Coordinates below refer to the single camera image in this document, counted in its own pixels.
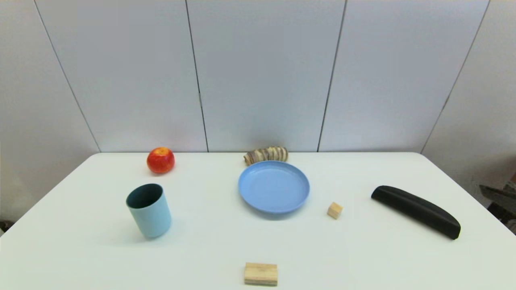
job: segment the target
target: plate rim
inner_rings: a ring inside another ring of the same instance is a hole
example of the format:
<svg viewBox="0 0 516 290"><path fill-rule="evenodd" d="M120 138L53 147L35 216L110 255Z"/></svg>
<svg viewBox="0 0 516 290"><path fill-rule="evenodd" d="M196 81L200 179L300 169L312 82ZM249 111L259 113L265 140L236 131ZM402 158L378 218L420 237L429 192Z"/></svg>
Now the plate rim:
<svg viewBox="0 0 516 290"><path fill-rule="evenodd" d="M241 190L241 184L242 184L242 180L244 179L244 176L246 175L246 172L249 172L252 170L253 167L256 167L258 164L260 164L260 166L266 166L266 164L277 164L277 165L281 165L281 166L286 166L287 168L290 167L290 169L294 169L294 171L297 171L296 173L300 173L299 176L301 176L302 179L304 179L303 181L306 182L307 184L307 193L306 193L306 196L303 198L303 200L297 204L296 206L294 207L291 207L291 208L288 208L286 210L282 210L282 211L269 211L269 210L265 210L263 208L259 208L253 204L251 204L245 197L244 195L242 194L242 190ZM299 209L300 207L302 207L307 199L308 199L308 196L310 196L310 181L308 180L308 177L306 176L306 174L304 174L303 171L301 171L299 168L297 168L296 166L290 164L290 163L287 163L287 162L283 162L283 161L277 161L277 160L265 160L265 161L261 161L261 162L257 162L257 163L254 163L254 164L251 164L250 166L248 166L246 169L244 169L242 171L242 173L240 174L240 177L238 178L238 193L240 194L240 197L242 197L242 199L252 208L254 208L255 210L257 211L260 211L260 212L263 212L263 213L267 213L267 214L288 214L288 213L291 213L297 209Z"/></svg>

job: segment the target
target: striped pastry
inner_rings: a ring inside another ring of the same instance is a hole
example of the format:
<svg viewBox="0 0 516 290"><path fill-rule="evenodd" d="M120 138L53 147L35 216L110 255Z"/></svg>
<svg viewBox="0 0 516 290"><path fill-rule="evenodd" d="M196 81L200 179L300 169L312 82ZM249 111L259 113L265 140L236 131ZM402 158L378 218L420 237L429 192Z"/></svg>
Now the striped pastry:
<svg viewBox="0 0 516 290"><path fill-rule="evenodd" d="M277 160L277 161L287 161L288 151L285 147L274 146L268 147L265 149L256 149L250 152L247 152L244 155L244 160L246 161L247 166L266 160Z"/></svg>

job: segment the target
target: small wooden cube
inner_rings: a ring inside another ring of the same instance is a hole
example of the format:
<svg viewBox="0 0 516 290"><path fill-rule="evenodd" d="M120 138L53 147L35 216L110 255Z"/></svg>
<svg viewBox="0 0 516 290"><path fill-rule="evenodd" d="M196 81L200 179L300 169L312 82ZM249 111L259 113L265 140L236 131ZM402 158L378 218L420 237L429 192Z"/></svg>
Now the small wooden cube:
<svg viewBox="0 0 516 290"><path fill-rule="evenodd" d="M254 285L278 285L278 266L274 264L246 263L244 283Z"/></svg>
<svg viewBox="0 0 516 290"><path fill-rule="evenodd" d="M334 219L338 219L338 216L341 215L341 211L342 206L332 202L328 208L328 215Z"/></svg>

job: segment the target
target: wall panel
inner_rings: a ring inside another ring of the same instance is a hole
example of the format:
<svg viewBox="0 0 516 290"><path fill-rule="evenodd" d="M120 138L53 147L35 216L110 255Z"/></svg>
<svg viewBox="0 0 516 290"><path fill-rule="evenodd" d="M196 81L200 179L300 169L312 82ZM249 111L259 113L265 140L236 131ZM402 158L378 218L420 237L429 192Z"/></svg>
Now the wall panel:
<svg viewBox="0 0 516 290"><path fill-rule="evenodd" d="M0 1L0 142L12 220L98 152L31 0Z"/></svg>
<svg viewBox="0 0 516 290"><path fill-rule="evenodd" d="M184 1L37 4L102 151L206 151Z"/></svg>
<svg viewBox="0 0 516 290"><path fill-rule="evenodd" d="M344 1L188 1L210 151L316 151Z"/></svg>
<svg viewBox="0 0 516 290"><path fill-rule="evenodd" d="M423 154L484 205L516 171L516 2L491 1Z"/></svg>
<svg viewBox="0 0 516 290"><path fill-rule="evenodd" d="M321 151L420 152L487 0L348 0Z"/></svg>

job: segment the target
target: wall panel seam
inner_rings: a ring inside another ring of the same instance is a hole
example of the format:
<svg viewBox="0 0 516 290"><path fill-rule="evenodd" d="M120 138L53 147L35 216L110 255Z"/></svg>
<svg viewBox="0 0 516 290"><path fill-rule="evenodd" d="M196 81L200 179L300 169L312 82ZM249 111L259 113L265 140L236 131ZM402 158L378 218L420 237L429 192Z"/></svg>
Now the wall panel seam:
<svg viewBox="0 0 516 290"><path fill-rule="evenodd" d="M342 35L342 26L344 25L344 16L346 14L346 7L348 5L348 0L344 2L344 9L342 10L342 18L341 18L341 27L338 31L338 37L337 37L337 46L335 48L335 56L333 57L333 66L331 68L331 76L330 76L330 83L328 84L328 94L326 96L326 104L324 107L324 114L322 115L322 123L321 123L321 131L319 133L319 142L317 143L317 152L319 152L319 148L321 146L321 139L323 137L323 129L324 129L324 121L326 119L326 111L328 110L328 101L330 99L330 91L331 91L331 84L333 81L333 73L335 71L335 63L337 61L337 54L338 54L338 46L341 43L341 35Z"/></svg>
<svg viewBox="0 0 516 290"><path fill-rule="evenodd" d="M468 51L466 53L466 57L464 58L464 62L462 63L462 66L460 67L459 73L457 74L457 77L455 78L455 81L454 81L453 85L451 86L450 93L448 94L448 97L446 98L446 101L444 101L444 105L441 108L441 111L439 112L439 115L437 116L436 122L433 124L432 130L430 131L430 134L428 134L428 137L426 138L426 142L423 145L423 148L421 149L421 152L420 152L421 154L425 150L426 144L428 144L428 141L430 140L430 137L432 136L433 130L435 130L435 128L437 126L437 123L439 122L439 118L441 117L441 115L442 115L442 113L444 111L444 108L446 107L446 104L448 104L448 100L450 99L450 96L452 95L453 89L455 88L455 85L457 84L457 80L459 79L459 76L460 76L460 74L462 72L462 69L464 68L464 65L466 64L467 58L470 55L471 48L473 47L473 44L475 43L475 40L477 39L478 32L480 31L480 27L482 26L482 22L484 20L484 17L486 17L487 10L489 9L489 4L491 4L491 0L489 0L489 2L486 5L486 9L484 11L484 14L482 15L482 19L480 20L480 23L478 24L477 32L475 33L475 36L473 37L473 41L471 41L470 48L468 49Z"/></svg>
<svg viewBox="0 0 516 290"><path fill-rule="evenodd" d="M208 135L206 133L206 123L204 122L204 110L202 108L202 98L201 98L201 87L199 86L199 74L197 73L197 61L195 58L195 49L194 49L194 39L192 36L192 27L190 25L190 13L188 12L188 1L185 0L185 6L186 6L186 17L188 19L188 30L190 32L190 42L192 45L192 54L193 54L193 66L195 67L195 77L197 79L197 91L199 93L199 105L201 106L201 115L202 115L202 125L204 127L204 139L206 140L206 151L209 152L208 147Z"/></svg>
<svg viewBox="0 0 516 290"><path fill-rule="evenodd" d="M77 101L77 97L75 96L75 92L73 91L73 88L70 85L70 81L68 80L68 77L66 76L66 73L65 73L65 70L63 69L61 61L59 60L59 56L57 55L54 44L52 43L52 39L50 38L49 31L46 29L45 22L43 21L43 17L41 16L41 13L39 11L39 7L38 7L38 4L36 3L36 0L34 0L34 5L36 6L36 11L38 12L38 16L39 16L39 19L41 20L41 24L43 24L43 28L45 29L46 36L49 39L50 46L52 47L52 50L54 51L54 55L56 56L57 63L59 64L59 67L61 68L61 72L63 72L63 76L66 79L66 82L68 84L68 87L70 88L70 91L72 92L72 96L75 100L75 103L77 104L77 107L79 108L80 114L83 116L84 122L86 123L86 126L88 127L88 130L90 131L91 137L93 138L93 141L95 142L95 144L97 146L97 149L99 150L99 152L102 152L100 150L99 143L95 139L95 135L93 134L93 131L90 128L90 124L88 124L88 120L86 120L86 116L84 115L83 109L80 107L79 102Z"/></svg>

